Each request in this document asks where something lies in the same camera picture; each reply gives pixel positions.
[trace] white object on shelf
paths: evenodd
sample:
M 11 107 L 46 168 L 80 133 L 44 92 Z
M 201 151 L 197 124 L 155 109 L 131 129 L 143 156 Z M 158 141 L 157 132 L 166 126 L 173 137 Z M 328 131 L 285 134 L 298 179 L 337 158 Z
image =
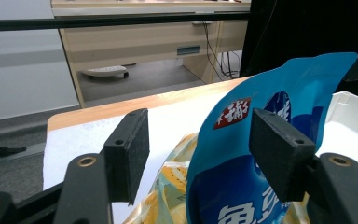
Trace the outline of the white object on shelf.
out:
M 82 71 L 82 73 L 92 77 L 111 77 L 119 74 L 124 74 L 124 77 L 128 77 L 127 68 L 123 66 L 89 69 Z
M 326 152 L 358 162 L 358 96 L 346 91 L 333 95 L 324 125 L 324 140 L 316 155 Z

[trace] blue snack package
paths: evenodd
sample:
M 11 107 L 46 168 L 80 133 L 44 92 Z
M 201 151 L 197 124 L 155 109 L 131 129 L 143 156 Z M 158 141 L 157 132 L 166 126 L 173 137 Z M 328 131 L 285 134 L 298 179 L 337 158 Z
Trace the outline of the blue snack package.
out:
M 319 148 L 332 93 L 356 58 L 293 59 L 230 91 L 200 128 L 187 173 L 188 223 L 281 223 L 289 204 L 279 202 L 249 152 L 253 108 L 281 116 Z

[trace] desk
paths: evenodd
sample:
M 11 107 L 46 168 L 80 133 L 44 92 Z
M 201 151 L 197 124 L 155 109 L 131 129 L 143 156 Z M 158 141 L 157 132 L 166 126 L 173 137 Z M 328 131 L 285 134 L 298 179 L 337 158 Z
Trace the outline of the desk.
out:
M 115 14 L 177 13 L 197 11 L 249 11 L 250 1 L 236 3 L 212 1 L 168 0 L 52 0 L 56 18 L 68 16 L 102 16 Z M 208 25 L 211 47 L 217 54 L 242 50 L 247 21 L 214 21 Z M 213 68 L 207 54 L 207 42 L 202 24 L 192 22 L 123 25 L 61 29 L 60 34 L 74 81 L 77 98 L 85 107 L 78 82 L 80 71 L 158 60 L 184 58 L 184 66 L 205 83 L 214 83 Z M 200 47 L 199 52 L 178 55 L 178 48 Z M 216 61 L 209 50 L 213 64 Z
M 135 205 L 150 191 L 158 169 L 168 154 L 187 133 L 197 133 L 209 111 L 227 91 L 246 78 L 219 82 L 187 90 L 80 109 L 53 116 L 48 121 L 44 157 L 44 189 L 63 181 L 67 164 L 85 153 L 99 153 L 103 143 L 123 115 L 149 109 L 150 155 L 144 170 Z M 113 203 L 115 223 L 122 223 L 133 206 Z

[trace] black horizontal rail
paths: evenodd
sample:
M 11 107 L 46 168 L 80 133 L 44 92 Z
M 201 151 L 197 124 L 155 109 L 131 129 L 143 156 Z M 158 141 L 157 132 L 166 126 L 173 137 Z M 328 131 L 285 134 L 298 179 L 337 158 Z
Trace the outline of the black horizontal rail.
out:
M 104 17 L 67 17 L 58 19 L 33 20 L 0 20 L 0 31 L 19 30 L 48 30 L 61 28 L 80 28 L 96 26 L 119 26 L 134 24 L 169 23 L 182 21 L 230 21 L 248 20 L 250 12 L 221 12 L 221 13 L 176 13 L 176 14 L 146 14 L 118 15 Z

